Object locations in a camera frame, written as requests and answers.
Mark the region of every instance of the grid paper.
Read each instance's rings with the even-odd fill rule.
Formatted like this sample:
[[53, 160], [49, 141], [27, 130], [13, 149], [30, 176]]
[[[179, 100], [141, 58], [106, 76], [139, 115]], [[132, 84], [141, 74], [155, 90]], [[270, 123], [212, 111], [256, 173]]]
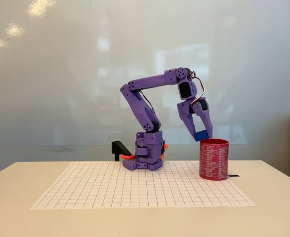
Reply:
[[230, 178], [201, 178], [198, 161], [164, 161], [155, 171], [94, 161], [71, 163], [31, 210], [185, 206], [255, 204]]

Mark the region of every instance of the red cylindrical container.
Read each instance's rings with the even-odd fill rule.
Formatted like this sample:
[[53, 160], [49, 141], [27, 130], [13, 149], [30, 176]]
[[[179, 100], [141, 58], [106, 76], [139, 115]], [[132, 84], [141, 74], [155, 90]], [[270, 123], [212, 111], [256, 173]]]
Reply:
[[206, 139], [200, 142], [200, 176], [209, 180], [227, 179], [228, 141]]

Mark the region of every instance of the purple baseplate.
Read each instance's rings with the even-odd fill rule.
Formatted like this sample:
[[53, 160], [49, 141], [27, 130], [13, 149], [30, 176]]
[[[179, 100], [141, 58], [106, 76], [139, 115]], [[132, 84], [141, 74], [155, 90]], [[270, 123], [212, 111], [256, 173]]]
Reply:
[[149, 170], [156, 170], [160, 168], [163, 165], [163, 161], [160, 159], [159, 161], [153, 163], [153, 164], [148, 164], [148, 169]]
[[123, 160], [123, 166], [129, 170], [135, 170], [137, 167], [137, 160], [136, 159], [125, 159]]
[[123, 160], [123, 166], [129, 170], [135, 169], [149, 169], [149, 170], [156, 170], [163, 165], [163, 161], [159, 160], [153, 164], [137, 162], [137, 159], [125, 159]]

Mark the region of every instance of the white table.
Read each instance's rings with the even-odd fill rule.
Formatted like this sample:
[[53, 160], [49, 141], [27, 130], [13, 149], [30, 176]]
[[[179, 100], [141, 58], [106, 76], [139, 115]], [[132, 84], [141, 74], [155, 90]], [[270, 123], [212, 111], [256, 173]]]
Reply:
[[30, 210], [69, 163], [18, 162], [0, 172], [0, 237], [290, 237], [290, 178], [262, 161], [229, 161], [255, 207]]

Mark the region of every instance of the white wall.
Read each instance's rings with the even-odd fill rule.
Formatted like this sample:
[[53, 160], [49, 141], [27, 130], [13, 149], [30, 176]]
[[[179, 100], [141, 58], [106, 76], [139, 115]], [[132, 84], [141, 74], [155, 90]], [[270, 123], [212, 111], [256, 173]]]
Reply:
[[[0, 146], [132, 144], [119, 88], [176, 67], [204, 81], [214, 137], [290, 142], [290, 0], [0, 0]], [[144, 93], [194, 144], [177, 87]]]

